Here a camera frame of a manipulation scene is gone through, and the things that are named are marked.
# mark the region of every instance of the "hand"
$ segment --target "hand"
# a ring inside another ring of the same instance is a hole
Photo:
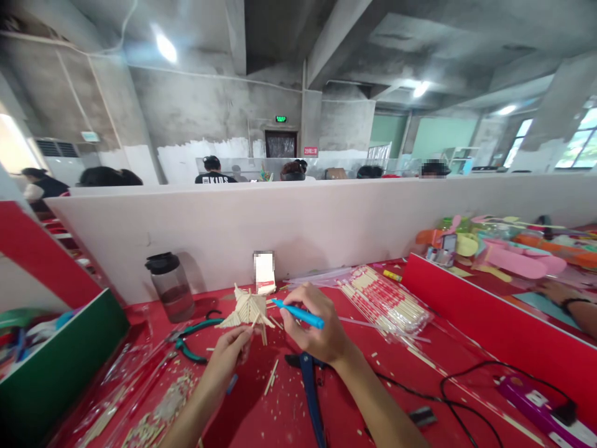
[[[210,414],[215,412],[224,400],[236,367],[244,364],[249,358],[251,336],[257,331],[251,327],[237,327],[218,339],[195,390],[195,395],[205,400]]]
[[[340,324],[334,303],[319,289],[310,283],[305,283],[284,299],[284,305],[296,306],[297,304],[304,305],[325,322],[323,330],[315,327],[305,329],[296,322],[288,310],[284,308],[280,310],[284,319],[284,329],[301,350],[333,366],[356,349]]]
[[[535,291],[544,294],[556,305],[561,305],[566,299],[573,299],[575,297],[582,297],[582,295],[573,288],[563,285],[562,283],[552,280],[543,282],[535,286]]]

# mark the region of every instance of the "wristwatch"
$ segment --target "wristwatch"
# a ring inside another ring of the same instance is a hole
[[[593,303],[588,299],[580,299],[579,297],[574,297],[572,299],[566,299],[564,300],[561,304],[560,304],[560,308],[562,308],[562,311],[564,311],[564,313],[568,314],[568,315],[572,315],[570,313],[570,310],[568,309],[568,306],[570,306],[571,303],[574,302],[587,302],[587,303]]]

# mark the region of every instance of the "person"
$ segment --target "person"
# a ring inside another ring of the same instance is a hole
[[[535,290],[570,314],[582,331],[597,340],[597,304],[576,289],[555,281],[543,282]]]
[[[249,179],[241,175],[241,168],[238,165],[232,165],[232,177],[237,182],[249,182]]]
[[[40,219],[51,217],[46,216],[46,214],[51,215],[51,212],[44,199],[58,197],[67,193],[69,188],[67,184],[48,176],[47,172],[48,170],[39,168],[25,168],[21,171],[21,174],[29,181],[23,196]]]
[[[305,174],[305,180],[308,180],[308,181],[317,180],[313,176],[307,176],[307,167],[309,166],[307,161],[301,160],[301,159],[296,159],[295,162],[297,162],[300,165],[300,168],[303,170],[303,174]]]
[[[127,187],[143,185],[143,181],[127,169],[115,170],[110,167],[87,168],[79,178],[78,187]]]
[[[344,381],[377,448],[429,446],[378,380],[359,348],[347,336],[333,302],[324,293],[306,283],[292,291],[284,299],[284,304],[303,305],[323,319],[323,330],[315,327],[305,329],[296,323],[287,310],[280,310],[284,329],[298,347],[329,364]],[[224,400],[235,368],[248,359],[252,333],[250,327],[238,327],[218,340],[201,381],[159,448],[196,446],[211,415]]]
[[[447,165],[437,159],[430,159],[421,166],[421,179],[440,179],[451,173]]]
[[[373,165],[363,165],[359,168],[359,171],[356,172],[357,179],[379,179],[381,175],[384,173],[382,167],[373,166]]]
[[[305,173],[298,162],[288,162],[280,171],[280,180],[305,180]]]
[[[236,183],[234,177],[222,174],[222,164],[216,156],[203,158],[203,166],[207,174],[200,174],[195,178],[196,184],[232,184]]]

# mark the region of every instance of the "bundle of wooden sticks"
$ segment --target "bundle of wooden sticks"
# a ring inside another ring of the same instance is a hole
[[[342,292],[384,337],[398,332],[419,333],[432,315],[405,289],[369,266],[358,266],[348,280],[338,281]]]

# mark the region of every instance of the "concrete ceiling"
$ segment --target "concrete ceiling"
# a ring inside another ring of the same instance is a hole
[[[133,0],[71,0],[98,28],[120,35]],[[155,41],[154,26],[177,45],[212,52],[229,52],[226,6],[223,0],[139,0],[126,28],[132,40]]]
[[[19,3],[48,16],[47,0]],[[82,13],[92,43],[120,35],[133,0],[57,4]],[[597,49],[596,24],[596,0],[139,0],[126,38],[154,41],[157,26],[176,46],[230,53],[238,74],[306,60],[308,89],[357,83],[396,108],[490,108],[542,95],[563,58]]]

